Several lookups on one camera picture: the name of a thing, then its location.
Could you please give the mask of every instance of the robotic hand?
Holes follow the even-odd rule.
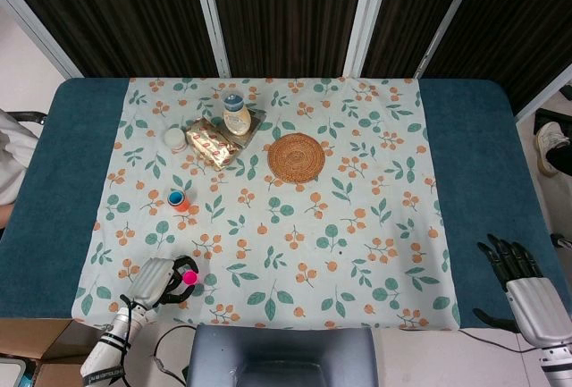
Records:
[[[179,270],[184,266],[185,273]],[[125,384],[123,360],[133,340],[148,323],[147,311],[159,304],[177,304],[186,300],[195,289],[198,268],[191,257],[178,259],[149,259],[137,279],[121,295],[127,307],[122,307],[97,345],[81,367],[84,386],[105,386],[122,378]],[[172,292],[182,289],[180,294]]]
[[[541,367],[551,387],[572,386],[572,322],[556,289],[544,278],[533,256],[517,242],[487,235],[495,250],[479,242],[505,291],[514,320],[498,319],[482,309],[473,312],[486,324],[511,332],[543,350]]]

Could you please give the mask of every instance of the round rattan mat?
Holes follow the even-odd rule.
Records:
[[[318,142],[306,134],[288,134],[268,149],[268,165],[287,183],[306,183],[324,168],[325,154]]]

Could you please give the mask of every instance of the cardboard box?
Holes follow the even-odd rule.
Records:
[[[100,331],[60,319],[0,319],[0,353],[46,360],[87,355]]]
[[[43,364],[39,367],[34,387],[82,387],[81,365]]]

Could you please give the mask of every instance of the white shoe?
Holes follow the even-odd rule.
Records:
[[[538,169],[542,174],[548,177],[558,174],[559,171],[546,159],[546,154],[552,148],[568,144],[570,144],[570,139],[564,136],[560,125],[556,122],[548,122],[538,130],[534,145],[538,150]]]

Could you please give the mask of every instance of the white pants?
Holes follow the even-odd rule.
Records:
[[[0,206],[16,199],[37,142],[34,134],[0,110]]]

